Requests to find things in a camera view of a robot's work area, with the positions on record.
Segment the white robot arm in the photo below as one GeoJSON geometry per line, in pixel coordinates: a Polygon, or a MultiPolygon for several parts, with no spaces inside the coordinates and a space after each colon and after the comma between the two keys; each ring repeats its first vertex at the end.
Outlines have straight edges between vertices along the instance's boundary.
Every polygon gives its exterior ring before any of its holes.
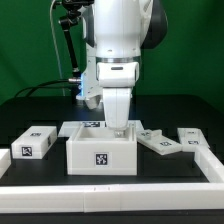
{"type": "Polygon", "coordinates": [[[117,137],[128,127],[141,51],[164,39],[168,22],[161,0],[84,0],[81,4],[87,65],[77,96],[88,108],[103,106],[117,137]]]}

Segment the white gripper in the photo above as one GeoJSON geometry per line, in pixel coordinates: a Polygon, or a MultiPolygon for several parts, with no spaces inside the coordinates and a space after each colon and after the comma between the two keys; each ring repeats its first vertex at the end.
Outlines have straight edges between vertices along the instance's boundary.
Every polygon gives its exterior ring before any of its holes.
{"type": "Polygon", "coordinates": [[[104,88],[103,103],[105,121],[115,137],[123,137],[127,128],[131,100],[131,88],[104,88]]]}

